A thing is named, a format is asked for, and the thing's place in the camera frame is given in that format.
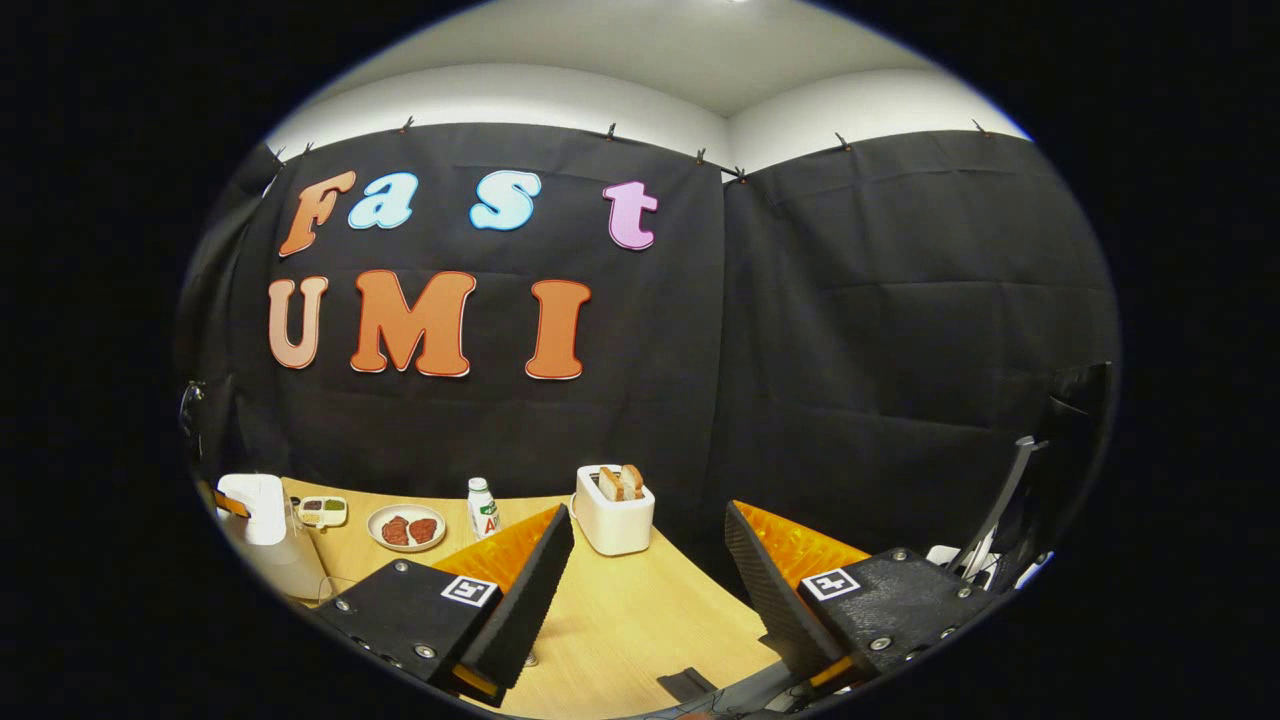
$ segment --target steak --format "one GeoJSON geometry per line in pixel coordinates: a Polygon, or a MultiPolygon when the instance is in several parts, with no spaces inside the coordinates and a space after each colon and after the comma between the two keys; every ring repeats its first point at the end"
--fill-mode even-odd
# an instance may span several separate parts
{"type": "Polygon", "coordinates": [[[431,518],[415,520],[408,527],[408,534],[413,536],[413,542],[419,544],[431,539],[435,537],[435,520],[431,518]]]}
{"type": "Polygon", "coordinates": [[[408,534],[404,532],[407,527],[408,520],[399,515],[392,518],[389,523],[383,525],[383,539],[390,544],[408,544],[408,534]]]}

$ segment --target white kettle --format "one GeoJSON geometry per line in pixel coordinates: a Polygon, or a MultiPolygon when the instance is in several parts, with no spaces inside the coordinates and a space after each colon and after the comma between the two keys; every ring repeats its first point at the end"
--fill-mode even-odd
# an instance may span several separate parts
{"type": "Polygon", "coordinates": [[[223,530],[232,544],[279,592],[321,602],[333,585],[320,565],[320,555],[302,524],[284,483],[275,475],[223,475],[218,489],[244,503],[248,518],[218,509],[223,530]]]}

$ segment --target small bottle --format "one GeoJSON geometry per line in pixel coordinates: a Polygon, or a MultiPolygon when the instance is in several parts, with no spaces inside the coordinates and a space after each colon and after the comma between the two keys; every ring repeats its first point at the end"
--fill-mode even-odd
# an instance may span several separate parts
{"type": "Polygon", "coordinates": [[[489,483],[484,478],[467,480],[467,511],[471,515],[471,530],[476,539],[484,539],[502,529],[498,519],[498,503],[489,495],[489,483]]]}

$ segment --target black fabric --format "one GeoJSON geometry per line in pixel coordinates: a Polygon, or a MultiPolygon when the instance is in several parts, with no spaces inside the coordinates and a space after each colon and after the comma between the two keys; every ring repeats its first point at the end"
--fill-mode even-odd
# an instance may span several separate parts
{"type": "Polygon", "coordinates": [[[737,498],[868,552],[959,546],[1052,370],[1117,360],[1098,243],[1028,141],[868,140],[724,197],[704,521],[737,498]]]}
{"type": "MultiPolygon", "coordinates": [[[[209,213],[178,299],[174,361],[179,379],[201,383],[202,400],[189,398],[188,409],[200,448],[192,470],[206,480],[220,477],[243,455],[238,443],[227,447],[228,437],[237,437],[228,430],[238,427],[228,348],[232,268],[244,229],[280,168],[266,145],[255,147],[241,163],[209,213]]],[[[175,396],[184,389],[175,388],[175,396]]]]}
{"type": "MultiPolygon", "coordinates": [[[[535,126],[458,124],[389,131],[320,147],[287,163],[246,234],[232,291],[230,357],[246,465],[342,488],[462,497],[466,479],[489,479],[497,497],[564,495],[581,465],[625,461],[655,495],[655,524],[678,534],[705,475],[719,366],[723,227],[719,172],[691,158],[591,133],[535,126]],[[534,215],[509,232],[468,220],[476,183],[492,172],[536,173],[534,215]],[[300,192],[347,170],[315,243],[278,256],[300,192]],[[413,214],[393,229],[352,229],[364,187],[411,172],[413,214]],[[645,184],[658,209],[641,225],[644,251],[609,237],[605,187],[645,184]],[[413,302],[443,270],[476,278],[467,297],[465,378],[388,368],[355,372],[361,295],[356,277],[396,272],[413,302]],[[282,366],[268,343],[268,286],[329,279],[319,350],[302,369],[282,366]],[[581,307],[580,378],[535,380],[539,304],[532,283],[566,279],[591,288],[581,307]]],[[[303,302],[289,304],[289,337],[303,302]]]]}
{"type": "MultiPolygon", "coordinates": [[[[630,461],[660,501],[657,527],[745,597],[719,528],[742,500],[868,552],[959,546],[1034,429],[1055,370],[1119,361],[1098,243],[1034,143],[922,132],[797,158],[719,184],[663,149],[579,131],[458,124],[388,131],[291,160],[230,264],[225,355],[234,379],[224,471],[461,497],[562,495],[585,464],[630,461]],[[477,231],[479,179],[536,173],[530,222],[477,231]],[[278,250],[298,193],[346,170],[307,250],[278,250]],[[372,179],[412,172],[413,215],[355,231],[372,179]],[[659,200],[643,252],[608,237],[604,187],[659,200]],[[438,272],[474,275],[466,378],[357,373],[355,278],[394,270],[415,300],[438,272]],[[268,286],[329,278],[303,370],[268,345],[268,286]],[[588,284],[570,382],[534,380],[540,279],[588,284]]],[[[301,334],[302,300],[289,304],[301,334]]],[[[210,345],[214,352],[218,345],[210,345]]]]}

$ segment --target orange letter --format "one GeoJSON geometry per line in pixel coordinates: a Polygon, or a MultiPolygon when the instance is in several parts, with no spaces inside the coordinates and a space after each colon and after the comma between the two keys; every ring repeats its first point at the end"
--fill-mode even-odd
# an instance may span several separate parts
{"type": "Polygon", "coordinates": [[[591,288],[568,281],[534,283],[538,299],[538,346],[534,359],[525,363],[525,373],[540,380],[572,380],[582,374],[582,364],[573,355],[577,338],[577,311],[591,299],[591,288]]]}
{"type": "Polygon", "coordinates": [[[360,309],[360,345],[351,356],[353,369],[361,373],[387,369],[387,356],[378,343],[381,337],[392,363],[402,373],[413,359],[419,340],[422,340],[419,373],[461,378],[471,370],[462,356],[462,309],[476,287],[475,278],[466,273],[436,273],[412,310],[404,302],[399,278],[390,270],[361,273],[356,287],[365,300],[360,309]]]}
{"type": "Polygon", "coordinates": [[[307,278],[302,281],[302,342],[289,342],[289,297],[293,295],[293,281],[275,281],[266,293],[271,297],[271,314],[268,320],[268,340],[271,342],[271,355],[285,368],[301,370],[316,359],[316,346],[320,345],[320,296],[329,290],[328,278],[307,278]]]}
{"type": "Polygon", "coordinates": [[[316,233],[311,232],[311,220],[315,220],[316,227],[323,225],[329,219],[329,213],[333,213],[338,193],[347,192],[353,184],[356,184],[356,170],[347,170],[303,190],[298,195],[298,211],[293,215],[289,237],[284,238],[284,245],[280,246],[280,258],[311,247],[316,241],[316,233]]]}

